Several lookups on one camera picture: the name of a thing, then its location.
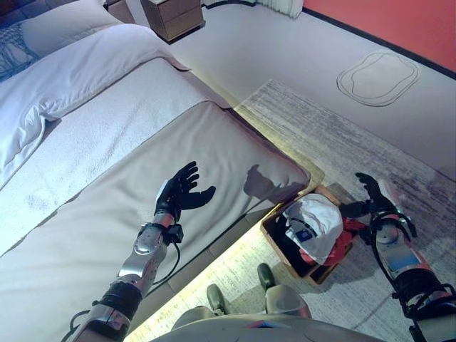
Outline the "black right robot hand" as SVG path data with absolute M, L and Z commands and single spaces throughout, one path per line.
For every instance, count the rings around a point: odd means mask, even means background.
M 383 212 L 397 212 L 395 205 L 385 197 L 376 179 L 362 172 L 357 172 L 355 176 L 364 185 L 369 199 L 365 201 L 341 204 L 340 213 L 343 217 L 358 218 L 368 214 L 380 214 Z

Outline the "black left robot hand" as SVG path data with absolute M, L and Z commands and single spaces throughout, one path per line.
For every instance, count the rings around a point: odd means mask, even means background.
M 166 181 L 157 197 L 154 215 L 169 214 L 178 222 L 182 211 L 197 209 L 210 202 L 216 192 L 215 186 L 192 192 L 200 178 L 198 170 L 197 162 L 192 161 Z

